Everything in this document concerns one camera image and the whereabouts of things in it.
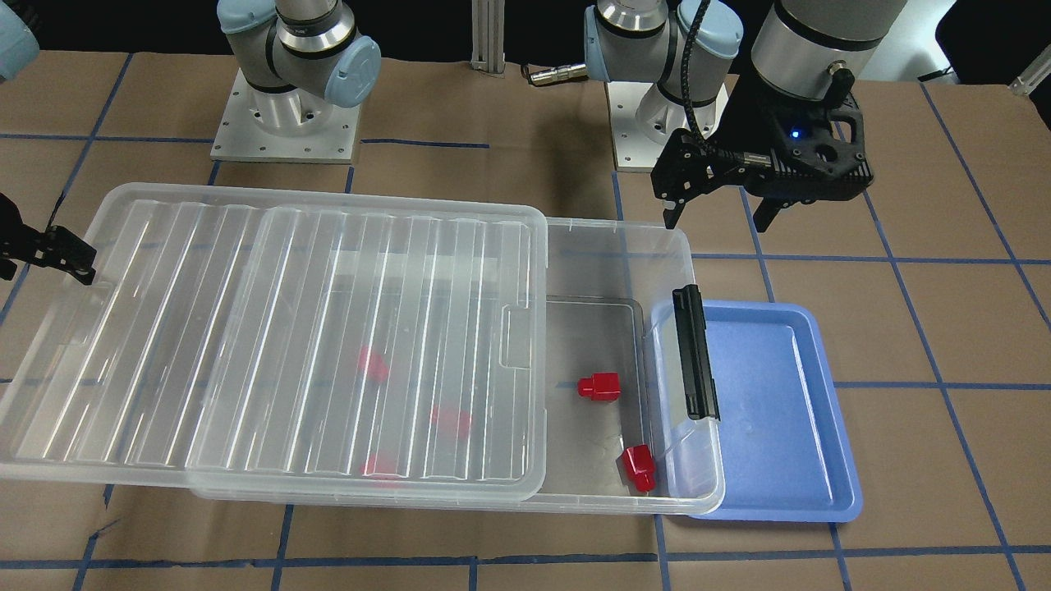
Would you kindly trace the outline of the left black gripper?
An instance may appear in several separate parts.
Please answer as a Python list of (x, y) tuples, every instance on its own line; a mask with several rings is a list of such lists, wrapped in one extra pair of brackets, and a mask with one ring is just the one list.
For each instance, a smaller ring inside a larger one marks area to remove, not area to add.
[(874, 183), (865, 149), (864, 120), (853, 72), (823, 72), (830, 86), (815, 100), (774, 89), (747, 72), (731, 91), (716, 133), (671, 134), (650, 174), (673, 231), (698, 195), (737, 185), (759, 197), (758, 233), (769, 230), (789, 203), (845, 201)]

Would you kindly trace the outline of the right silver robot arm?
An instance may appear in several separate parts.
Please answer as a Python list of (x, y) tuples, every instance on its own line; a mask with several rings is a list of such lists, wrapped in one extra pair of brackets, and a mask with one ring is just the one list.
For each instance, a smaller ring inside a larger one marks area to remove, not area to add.
[[(209, 152), (214, 162), (350, 163), (360, 104), (378, 82), (382, 52), (346, 1), (218, 1), (236, 79)], [(40, 53), (30, 1), (2, 1), (2, 82)], [(94, 280), (95, 249), (64, 226), (25, 223), (2, 193), (1, 276), (50, 267)]]

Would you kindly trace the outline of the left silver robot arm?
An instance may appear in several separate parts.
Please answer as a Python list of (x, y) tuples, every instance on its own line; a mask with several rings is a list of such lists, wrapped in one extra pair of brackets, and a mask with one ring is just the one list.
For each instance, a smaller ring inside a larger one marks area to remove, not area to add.
[(852, 89), (902, 1), (774, 1), (746, 68), (709, 137), (714, 103), (746, 36), (722, 1), (597, 1), (585, 11), (585, 67), (602, 82), (654, 84), (683, 113), (650, 174), (673, 229), (692, 199), (725, 185), (760, 199), (766, 231), (781, 210), (854, 199), (874, 183)]

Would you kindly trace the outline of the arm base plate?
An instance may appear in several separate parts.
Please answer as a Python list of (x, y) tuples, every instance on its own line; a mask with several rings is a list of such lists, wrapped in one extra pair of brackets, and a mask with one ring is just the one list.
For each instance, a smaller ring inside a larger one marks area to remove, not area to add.
[(360, 105), (341, 108), (301, 89), (259, 91), (236, 72), (210, 157), (240, 163), (350, 164), (360, 111)]
[(686, 113), (657, 84), (609, 82), (607, 115), (619, 172), (652, 172), (668, 136), (687, 128)]

